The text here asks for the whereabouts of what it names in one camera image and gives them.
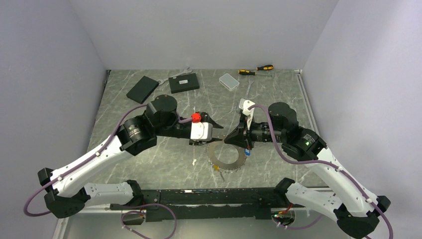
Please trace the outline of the large metal keyring with rings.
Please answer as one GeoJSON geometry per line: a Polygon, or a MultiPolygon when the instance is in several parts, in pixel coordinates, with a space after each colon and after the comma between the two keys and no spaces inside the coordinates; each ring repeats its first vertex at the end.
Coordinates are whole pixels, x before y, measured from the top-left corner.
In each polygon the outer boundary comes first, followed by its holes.
{"type": "Polygon", "coordinates": [[[212,142],[206,150],[208,162],[212,171],[215,172],[223,182],[226,181],[225,174],[230,174],[240,170],[246,159],[250,156],[250,151],[238,146],[226,144],[223,141],[212,142]]]}

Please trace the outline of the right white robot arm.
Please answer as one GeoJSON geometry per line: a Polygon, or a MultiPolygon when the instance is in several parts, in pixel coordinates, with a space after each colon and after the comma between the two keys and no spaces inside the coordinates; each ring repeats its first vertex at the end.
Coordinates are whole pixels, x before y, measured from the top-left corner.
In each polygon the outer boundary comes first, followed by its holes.
{"type": "Polygon", "coordinates": [[[390,200],[364,188],[315,131],[299,125],[296,111],[287,103],[263,107],[265,122],[255,122],[253,114],[257,107],[255,103],[244,102],[239,124],[224,142],[248,150],[255,142],[272,143],[285,162],[307,167],[333,191],[330,196],[284,178],[274,188],[276,204],[307,207],[332,219],[350,237],[369,238],[379,222],[386,220],[390,200]]]}

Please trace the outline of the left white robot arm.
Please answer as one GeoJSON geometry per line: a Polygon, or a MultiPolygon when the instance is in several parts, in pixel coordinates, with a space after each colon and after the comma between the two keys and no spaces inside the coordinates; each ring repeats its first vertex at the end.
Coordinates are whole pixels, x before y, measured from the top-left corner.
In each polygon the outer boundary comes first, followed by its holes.
{"type": "Polygon", "coordinates": [[[160,95],[143,105],[143,114],[123,116],[110,136],[74,162],[59,169],[40,170],[38,178],[46,191],[48,211],[61,219],[90,206],[117,204],[137,209],[143,205],[144,195],[135,180],[97,184],[91,179],[108,166],[156,146],[159,136],[188,139],[190,144],[213,142],[212,130],[219,124],[206,112],[183,118],[177,105],[172,96],[160,95]]]}

